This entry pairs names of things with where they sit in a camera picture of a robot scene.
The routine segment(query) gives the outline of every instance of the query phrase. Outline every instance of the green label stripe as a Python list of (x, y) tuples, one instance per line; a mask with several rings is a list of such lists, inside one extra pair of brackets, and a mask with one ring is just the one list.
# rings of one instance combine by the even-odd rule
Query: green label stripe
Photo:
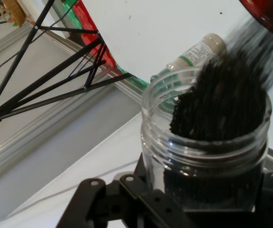
[(189, 64), (189, 66), (194, 66), (193, 63), (186, 56), (180, 56), (179, 58), (184, 59)]

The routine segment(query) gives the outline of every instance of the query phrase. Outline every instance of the black powder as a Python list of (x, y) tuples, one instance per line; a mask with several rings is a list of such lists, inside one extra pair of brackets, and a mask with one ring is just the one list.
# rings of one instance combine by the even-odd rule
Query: black powder
[[(248, 134), (262, 122), (266, 92), (273, 85), (273, 34), (253, 19), (228, 39), (228, 52), (206, 64), (197, 85), (179, 96), (172, 133), (224, 141)], [(250, 210), (263, 167), (214, 179), (186, 177), (171, 168), (164, 171), (165, 193), (184, 209), (209, 204)]]

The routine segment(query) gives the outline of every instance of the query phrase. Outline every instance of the black cord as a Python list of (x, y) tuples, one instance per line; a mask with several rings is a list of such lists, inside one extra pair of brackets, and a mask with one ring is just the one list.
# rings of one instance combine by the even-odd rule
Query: black cord
[[(51, 28), (53, 27), (55, 24), (57, 24), (58, 22), (60, 22), (63, 18), (65, 18), (65, 16), (70, 12), (70, 10), (73, 8), (73, 6), (78, 2), (78, 0), (76, 0), (72, 6), (67, 10), (67, 12), (65, 12), (65, 14), (59, 19), (57, 20), (56, 22), (54, 22), (51, 26), (48, 27)], [(39, 37), (41, 37), (43, 34), (45, 34), (48, 29), (44, 30), (40, 35), (38, 35), (34, 40), (32, 40), (31, 43), (29, 43), (28, 45), (26, 45), (24, 48), (20, 49), (17, 53), (15, 53), (14, 55), (12, 55), (9, 59), (7, 59), (6, 61), (4, 61), (2, 64), (0, 64), (0, 68), (5, 65), (7, 62), (9, 62), (11, 59), (13, 59), (16, 55), (18, 55), (20, 52), (26, 50), (32, 43), (34, 43)]]

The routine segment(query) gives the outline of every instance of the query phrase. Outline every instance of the bottle label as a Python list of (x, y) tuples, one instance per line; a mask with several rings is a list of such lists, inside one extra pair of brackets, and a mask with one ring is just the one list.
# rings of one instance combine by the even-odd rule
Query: bottle label
[(210, 47), (204, 43), (197, 43), (188, 51), (183, 53), (179, 58), (184, 59), (191, 67), (203, 65), (211, 59), (215, 54)]

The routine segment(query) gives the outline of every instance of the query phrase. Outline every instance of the clear plastic jar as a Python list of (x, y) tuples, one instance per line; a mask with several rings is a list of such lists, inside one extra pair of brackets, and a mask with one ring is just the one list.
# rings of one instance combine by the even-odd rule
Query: clear plastic jar
[(179, 94), (194, 86), (200, 68), (170, 72), (143, 94), (141, 140), (147, 178), (184, 210), (234, 209), (254, 205), (267, 153), (271, 103), (265, 117), (248, 135), (205, 142), (172, 134), (169, 124)]

